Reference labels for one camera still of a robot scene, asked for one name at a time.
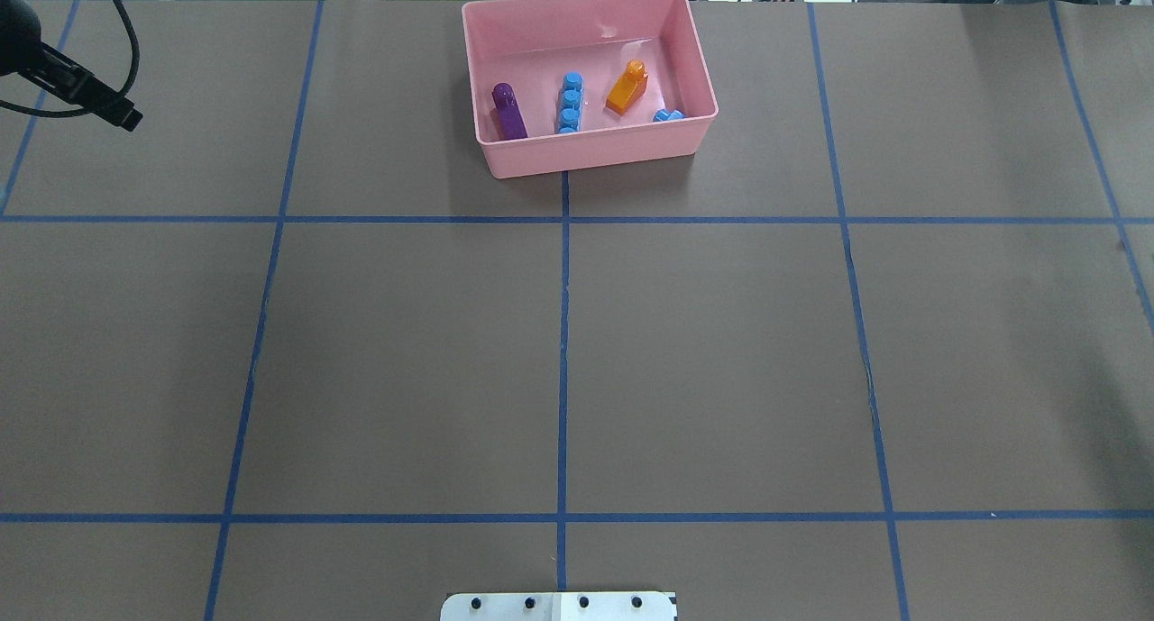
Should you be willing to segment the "purple toy block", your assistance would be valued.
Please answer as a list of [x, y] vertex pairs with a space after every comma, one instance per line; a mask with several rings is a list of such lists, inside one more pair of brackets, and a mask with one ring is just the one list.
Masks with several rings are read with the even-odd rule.
[[493, 99], [499, 137], [502, 141], [527, 139], [529, 132], [514, 87], [504, 82], [496, 83], [490, 90], [490, 99]]

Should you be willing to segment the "long blue toy block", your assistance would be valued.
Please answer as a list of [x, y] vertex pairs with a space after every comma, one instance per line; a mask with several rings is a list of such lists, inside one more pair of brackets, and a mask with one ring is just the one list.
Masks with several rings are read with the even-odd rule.
[[565, 72], [559, 90], [556, 132], [560, 135], [580, 130], [584, 107], [584, 80], [580, 72]]

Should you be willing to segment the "orange toy block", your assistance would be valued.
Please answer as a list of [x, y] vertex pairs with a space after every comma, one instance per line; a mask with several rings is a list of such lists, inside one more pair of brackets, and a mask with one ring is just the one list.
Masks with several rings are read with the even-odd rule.
[[649, 70], [642, 59], [631, 59], [606, 95], [605, 106], [616, 115], [625, 115], [646, 93]]

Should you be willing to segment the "small blue toy block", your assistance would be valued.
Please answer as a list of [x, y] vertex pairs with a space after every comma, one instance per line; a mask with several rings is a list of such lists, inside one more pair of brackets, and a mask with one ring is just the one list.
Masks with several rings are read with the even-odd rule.
[[670, 124], [670, 121], [683, 120], [684, 117], [684, 112], [680, 109], [658, 109], [653, 114], [653, 124]]

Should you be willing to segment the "pink plastic box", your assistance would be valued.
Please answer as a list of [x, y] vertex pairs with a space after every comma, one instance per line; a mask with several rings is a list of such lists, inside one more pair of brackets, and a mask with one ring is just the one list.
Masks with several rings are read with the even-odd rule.
[[[484, 0], [463, 5], [475, 140], [490, 175], [522, 178], [695, 154], [719, 112], [689, 0]], [[625, 115], [606, 95], [631, 59], [646, 93]], [[579, 132], [557, 133], [565, 72], [580, 72]], [[514, 87], [529, 137], [502, 141], [490, 90]], [[685, 117], [653, 124], [658, 109]]]

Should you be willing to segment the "white mounting base plate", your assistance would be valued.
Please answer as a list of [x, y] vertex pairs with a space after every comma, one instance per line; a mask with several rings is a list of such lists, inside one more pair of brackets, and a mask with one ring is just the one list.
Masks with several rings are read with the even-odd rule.
[[677, 620], [676, 594], [642, 591], [482, 592], [445, 597], [441, 620]]

